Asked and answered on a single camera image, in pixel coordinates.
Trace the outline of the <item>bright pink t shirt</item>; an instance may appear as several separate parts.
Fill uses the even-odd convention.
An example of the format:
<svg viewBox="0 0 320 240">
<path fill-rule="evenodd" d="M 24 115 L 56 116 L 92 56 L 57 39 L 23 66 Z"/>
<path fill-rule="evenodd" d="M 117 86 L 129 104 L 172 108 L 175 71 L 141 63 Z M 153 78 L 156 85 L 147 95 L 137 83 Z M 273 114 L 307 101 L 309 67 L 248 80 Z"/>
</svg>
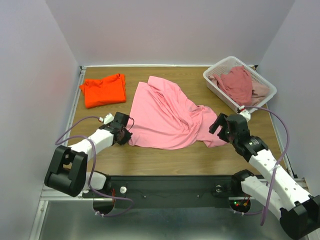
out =
<svg viewBox="0 0 320 240">
<path fill-rule="evenodd" d="M 134 94 L 130 117 L 130 146 L 177 150 L 195 142 L 208 148 L 225 145 L 209 127 L 217 119 L 208 106 L 196 105 L 174 82 L 150 76 L 139 82 Z"/>
</svg>

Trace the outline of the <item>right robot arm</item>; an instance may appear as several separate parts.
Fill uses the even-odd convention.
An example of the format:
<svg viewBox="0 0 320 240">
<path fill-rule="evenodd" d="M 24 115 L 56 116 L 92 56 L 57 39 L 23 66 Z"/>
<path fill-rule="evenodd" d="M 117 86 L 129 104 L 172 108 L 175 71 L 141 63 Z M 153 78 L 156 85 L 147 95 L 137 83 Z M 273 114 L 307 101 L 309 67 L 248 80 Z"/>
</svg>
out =
<svg viewBox="0 0 320 240">
<path fill-rule="evenodd" d="M 262 183 L 248 170 L 239 171 L 231 177 L 233 194 L 244 193 L 255 198 L 279 220 L 284 232 L 293 240 L 319 229 L 320 197 L 311 195 L 277 163 L 261 138 L 250 134 L 243 115 L 220 113 L 209 132 L 232 144 L 235 151 L 267 181 Z"/>
</svg>

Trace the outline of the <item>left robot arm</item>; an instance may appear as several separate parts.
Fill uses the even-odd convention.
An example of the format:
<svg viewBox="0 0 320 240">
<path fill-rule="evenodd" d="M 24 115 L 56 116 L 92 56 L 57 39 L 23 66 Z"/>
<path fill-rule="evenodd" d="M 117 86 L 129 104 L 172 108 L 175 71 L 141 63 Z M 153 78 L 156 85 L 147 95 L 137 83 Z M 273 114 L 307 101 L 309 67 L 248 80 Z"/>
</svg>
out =
<svg viewBox="0 0 320 240">
<path fill-rule="evenodd" d="M 97 154 L 106 148 L 129 142 L 132 133 L 127 130 L 127 124 L 130 118 L 120 112 L 99 117 L 102 125 L 89 137 L 81 136 L 80 142 L 70 146 L 64 146 L 65 141 L 59 138 L 44 185 L 71 197 L 89 190 L 94 190 L 100 197 L 108 196 L 111 193 L 108 176 L 94 170 L 88 172 L 88 161 L 96 161 Z"/>
</svg>

